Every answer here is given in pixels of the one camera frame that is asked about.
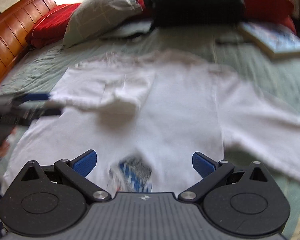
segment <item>person's hand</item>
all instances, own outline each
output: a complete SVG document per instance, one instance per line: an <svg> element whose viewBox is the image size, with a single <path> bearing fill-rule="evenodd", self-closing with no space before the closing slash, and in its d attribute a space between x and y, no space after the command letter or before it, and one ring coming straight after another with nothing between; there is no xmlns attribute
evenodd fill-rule
<svg viewBox="0 0 300 240"><path fill-rule="evenodd" d="M2 143L2 145L0 146L0 158L4 157L7 154L9 150L9 146L10 144L7 141L4 141Z"/></svg>

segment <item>book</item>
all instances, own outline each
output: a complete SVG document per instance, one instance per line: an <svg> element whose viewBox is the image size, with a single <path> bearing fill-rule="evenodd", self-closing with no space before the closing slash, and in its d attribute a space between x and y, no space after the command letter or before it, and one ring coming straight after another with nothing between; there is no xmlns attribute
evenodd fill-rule
<svg viewBox="0 0 300 240"><path fill-rule="evenodd" d="M240 23L238 30L272 59L300 57L300 38L283 26L249 22Z"/></svg>

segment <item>white t-shirt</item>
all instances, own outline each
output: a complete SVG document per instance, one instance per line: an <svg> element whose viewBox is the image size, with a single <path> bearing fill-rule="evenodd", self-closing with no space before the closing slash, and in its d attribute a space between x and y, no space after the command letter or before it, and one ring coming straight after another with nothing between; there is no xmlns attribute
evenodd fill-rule
<svg viewBox="0 0 300 240"><path fill-rule="evenodd" d="M140 70L154 71L155 78L147 83L152 86L139 111L87 111L73 100L59 118L41 118L15 148L4 175L6 187L28 160L52 165L94 149L98 162L87 178L101 188L109 188L110 167L133 155L151 167L153 192L179 194L201 180L192 167L194 152L219 161L224 148L234 145L300 180L300 114L241 80L230 67L193 54L168 50L140 57L109 52L69 68L52 95L67 98L65 102L100 100L100 84L113 79L113 73Z"/></svg>

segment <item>bed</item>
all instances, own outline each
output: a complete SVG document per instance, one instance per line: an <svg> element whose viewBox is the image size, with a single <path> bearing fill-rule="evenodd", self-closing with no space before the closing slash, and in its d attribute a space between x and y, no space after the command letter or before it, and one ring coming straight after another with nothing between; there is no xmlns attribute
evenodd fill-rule
<svg viewBox="0 0 300 240"><path fill-rule="evenodd" d="M110 50L143 55L172 48L194 53L208 62L230 65L242 78L300 112L300 59L270 61L253 44L246 43L232 26L157 29L139 41L92 39L65 50L61 50L59 41L29 52L24 37L36 20L54 6L53 0L21 0L0 15L0 94L50 91L68 66ZM130 23L106 35L117 37L149 26L149 22ZM5 185L5 172L13 165L13 148L25 131L18 129L9 153L0 162L2 188L9 186ZM225 159L236 165L247 165L253 160L237 149L227 151ZM300 239L300 183L276 171L271 173L291 206L283 234L288 239Z"/></svg>

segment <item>black bag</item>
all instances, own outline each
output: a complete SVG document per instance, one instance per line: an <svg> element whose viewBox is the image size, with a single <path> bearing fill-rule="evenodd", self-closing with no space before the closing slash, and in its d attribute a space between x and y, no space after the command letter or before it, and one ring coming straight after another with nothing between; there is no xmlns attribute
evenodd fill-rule
<svg viewBox="0 0 300 240"><path fill-rule="evenodd" d="M241 20L243 0L144 0L153 10L153 26L229 24Z"/></svg>

